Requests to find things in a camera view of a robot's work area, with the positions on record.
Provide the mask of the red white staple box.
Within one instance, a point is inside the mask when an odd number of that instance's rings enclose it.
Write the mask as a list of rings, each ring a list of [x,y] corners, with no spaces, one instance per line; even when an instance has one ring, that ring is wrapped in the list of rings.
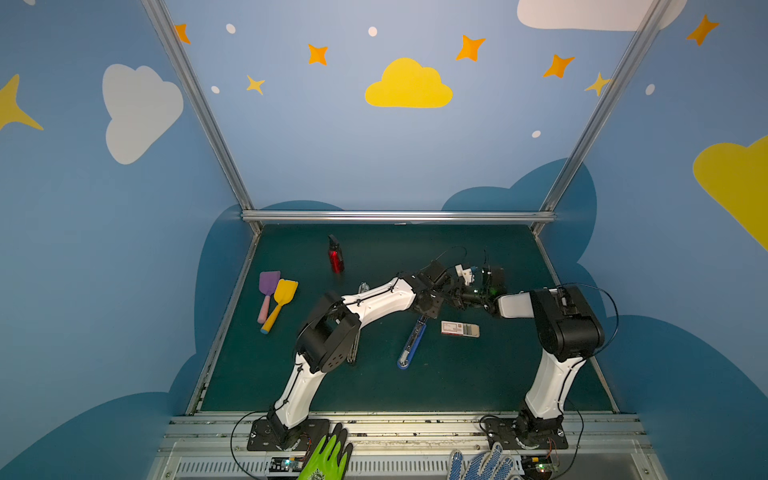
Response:
[[[441,333],[450,336],[479,338],[480,328],[476,324],[442,321]]]

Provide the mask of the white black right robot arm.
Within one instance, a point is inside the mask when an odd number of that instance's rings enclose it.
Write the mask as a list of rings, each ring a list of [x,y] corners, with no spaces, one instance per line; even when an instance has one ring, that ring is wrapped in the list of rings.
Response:
[[[575,378],[605,344],[604,329],[582,292],[581,283],[471,299],[507,319],[532,319],[542,347],[534,383],[516,420],[520,436],[555,431]]]

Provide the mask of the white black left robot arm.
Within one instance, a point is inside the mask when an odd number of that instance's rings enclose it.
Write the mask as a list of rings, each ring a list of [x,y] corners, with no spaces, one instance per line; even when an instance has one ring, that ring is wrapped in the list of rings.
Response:
[[[364,327],[407,310],[434,318],[441,287],[425,273],[401,274],[363,293],[325,294],[299,330],[291,375],[267,415],[273,431],[287,433],[308,418],[323,378],[348,359]]]

